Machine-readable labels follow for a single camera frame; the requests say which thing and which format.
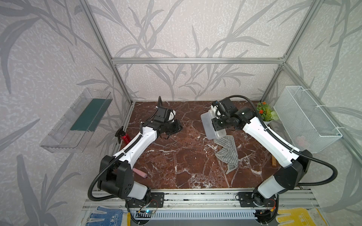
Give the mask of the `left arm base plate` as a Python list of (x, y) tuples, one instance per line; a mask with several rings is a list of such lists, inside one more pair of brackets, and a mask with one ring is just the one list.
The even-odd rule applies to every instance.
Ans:
[(127, 200), (128, 206), (130, 208), (141, 208), (141, 207), (148, 207), (148, 208), (162, 208), (165, 201), (165, 193), (163, 192), (150, 192), (147, 193), (146, 196), (139, 200), (135, 198), (131, 198)]

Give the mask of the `grey striped cloth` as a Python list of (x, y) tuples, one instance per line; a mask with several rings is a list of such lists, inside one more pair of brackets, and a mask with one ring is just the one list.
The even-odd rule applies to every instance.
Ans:
[(227, 135), (220, 139), (214, 139), (214, 142), (222, 147), (221, 150), (216, 152), (216, 157), (218, 160), (227, 164), (228, 168), (225, 174), (229, 174), (233, 170), (237, 169), (239, 159), (234, 137)]

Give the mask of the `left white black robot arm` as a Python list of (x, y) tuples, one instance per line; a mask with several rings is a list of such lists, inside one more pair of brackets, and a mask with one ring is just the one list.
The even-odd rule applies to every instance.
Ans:
[(183, 129), (179, 121), (147, 121), (140, 125), (137, 136), (113, 156), (106, 155), (100, 164), (100, 172), (92, 182), (88, 198), (103, 201), (111, 198), (136, 199), (149, 202), (150, 188), (134, 180), (133, 168), (144, 151), (162, 133), (170, 136)]

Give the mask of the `translucent plastic lunch box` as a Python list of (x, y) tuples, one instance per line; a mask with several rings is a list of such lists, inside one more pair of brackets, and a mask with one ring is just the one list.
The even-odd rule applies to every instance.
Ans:
[(208, 112), (201, 115), (201, 120), (203, 123), (206, 138), (209, 140), (220, 139), (227, 135), (225, 129), (222, 129), (220, 131), (215, 130), (212, 124), (212, 119), (214, 118), (216, 118), (216, 115), (213, 110), (208, 110)]

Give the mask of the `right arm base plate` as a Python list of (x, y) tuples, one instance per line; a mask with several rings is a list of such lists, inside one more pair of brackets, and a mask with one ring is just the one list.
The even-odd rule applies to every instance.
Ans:
[(253, 192), (239, 192), (236, 195), (241, 207), (250, 208), (273, 208), (277, 201), (277, 196), (273, 195), (270, 198), (264, 198), (262, 195), (254, 194)]

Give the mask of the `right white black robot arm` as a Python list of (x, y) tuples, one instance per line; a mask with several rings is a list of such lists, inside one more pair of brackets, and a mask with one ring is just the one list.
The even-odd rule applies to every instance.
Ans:
[(254, 202), (263, 202), (277, 193), (294, 189), (307, 173), (312, 154), (286, 142), (269, 127), (264, 127), (255, 112), (244, 107), (234, 114), (221, 115), (215, 109), (203, 114), (202, 122), (207, 139), (221, 139), (226, 128), (234, 127), (251, 135), (279, 162), (281, 168), (258, 185), (252, 194)]

